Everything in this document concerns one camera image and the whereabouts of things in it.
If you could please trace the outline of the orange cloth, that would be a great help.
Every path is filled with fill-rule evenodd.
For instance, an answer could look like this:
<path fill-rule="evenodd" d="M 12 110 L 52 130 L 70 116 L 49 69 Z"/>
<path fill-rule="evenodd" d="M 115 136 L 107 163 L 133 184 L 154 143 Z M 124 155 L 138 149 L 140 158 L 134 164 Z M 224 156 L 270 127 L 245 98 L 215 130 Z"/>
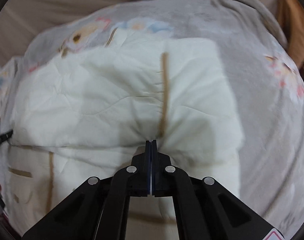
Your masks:
<path fill-rule="evenodd" d="M 304 8 L 298 0 L 278 0 L 277 21 L 287 41 L 287 54 L 304 76 Z"/>

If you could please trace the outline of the cream quilted padded garment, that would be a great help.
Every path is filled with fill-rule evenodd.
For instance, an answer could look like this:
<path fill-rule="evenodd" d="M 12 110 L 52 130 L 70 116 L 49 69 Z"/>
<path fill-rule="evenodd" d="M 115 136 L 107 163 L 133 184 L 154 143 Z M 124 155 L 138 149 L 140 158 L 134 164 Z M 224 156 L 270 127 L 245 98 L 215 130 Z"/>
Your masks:
<path fill-rule="evenodd" d="M 147 140 L 190 176 L 240 194 L 243 131 L 218 45 L 118 30 L 21 80 L 10 125 L 7 209 L 23 234 L 91 176 L 130 164 Z"/>

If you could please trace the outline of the grey floral fleece blanket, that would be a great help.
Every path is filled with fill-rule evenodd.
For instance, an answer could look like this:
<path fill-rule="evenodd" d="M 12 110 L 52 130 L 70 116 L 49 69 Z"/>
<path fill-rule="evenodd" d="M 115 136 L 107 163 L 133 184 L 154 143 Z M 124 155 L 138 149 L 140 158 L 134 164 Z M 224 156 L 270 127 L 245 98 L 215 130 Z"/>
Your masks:
<path fill-rule="evenodd" d="M 304 223 L 304 82 L 285 51 L 279 24 L 258 0 L 123 3 L 40 33 L 23 56 L 0 71 L 0 133 L 13 130 L 10 118 L 21 80 L 58 55 L 108 45 L 118 30 L 207 38 L 218 45 L 243 131 L 236 196 L 291 239 Z M 0 147 L 8 219 L 10 145 L 11 140 Z"/>

